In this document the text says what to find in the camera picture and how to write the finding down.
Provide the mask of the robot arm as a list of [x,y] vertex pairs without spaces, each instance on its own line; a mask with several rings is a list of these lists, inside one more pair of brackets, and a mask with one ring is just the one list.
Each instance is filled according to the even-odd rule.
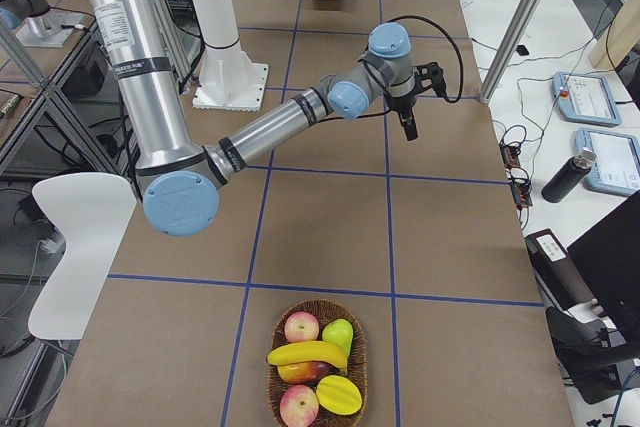
[[[268,68],[243,51],[232,0],[192,1],[205,47],[195,106],[259,109]],[[220,188],[234,173],[330,114],[355,119],[382,96],[406,138],[417,136],[416,74],[400,24],[377,26],[349,73],[325,76],[236,133],[201,146],[190,138],[152,0],[89,2],[140,148],[135,176],[143,210],[160,232],[189,236],[205,229],[217,213]]]

